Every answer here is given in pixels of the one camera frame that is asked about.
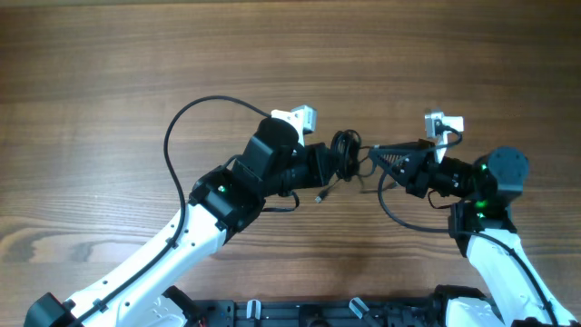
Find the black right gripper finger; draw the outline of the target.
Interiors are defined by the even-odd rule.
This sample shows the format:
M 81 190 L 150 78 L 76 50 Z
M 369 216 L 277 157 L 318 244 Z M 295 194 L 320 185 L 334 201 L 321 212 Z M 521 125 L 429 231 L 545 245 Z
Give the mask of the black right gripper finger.
M 435 144 L 431 141 L 424 140 L 424 139 L 418 139 L 417 141 L 414 141 L 414 142 L 406 142 L 406 143 L 400 143 L 400 144 L 376 144 L 376 145 L 372 145 L 371 148 L 372 149 L 382 149 L 382 150 L 396 149 L 396 150 L 402 150 L 402 151 L 419 151 L 419 150 L 429 149 L 429 148 L 432 148 L 434 146 L 435 146 Z
M 408 184 L 420 167 L 420 155 L 413 150 L 372 148 L 369 158 L 399 184 Z

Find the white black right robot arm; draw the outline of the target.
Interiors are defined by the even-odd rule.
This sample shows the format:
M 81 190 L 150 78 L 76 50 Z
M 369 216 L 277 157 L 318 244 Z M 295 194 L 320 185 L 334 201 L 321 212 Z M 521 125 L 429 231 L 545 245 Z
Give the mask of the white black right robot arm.
M 577 326 L 579 320 L 549 291 L 524 253 L 511 204 L 523 193 L 528 159 L 498 147 L 466 163 L 426 140 L 377 145 L 369 158 L 408 194 L 455 196 L 444 232 L 478 271 L 492 303 L 472 291 L 444 296 L 446 326 Z

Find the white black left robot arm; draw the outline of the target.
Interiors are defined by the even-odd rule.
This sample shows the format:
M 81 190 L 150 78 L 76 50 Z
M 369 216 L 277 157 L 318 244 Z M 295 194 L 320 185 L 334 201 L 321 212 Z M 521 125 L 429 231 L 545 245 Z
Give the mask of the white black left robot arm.
M 150 241 L 67 300 L 40 297 L 25 325 L 184 325 L 183 311 L 165 292 L 265 212 L 267 197 L 321 187 L 335 174 L 338 154 L 324 143 L 306 145 L 303 132 L 302 124 L 263 119 L 243 153 L 201 177 Z

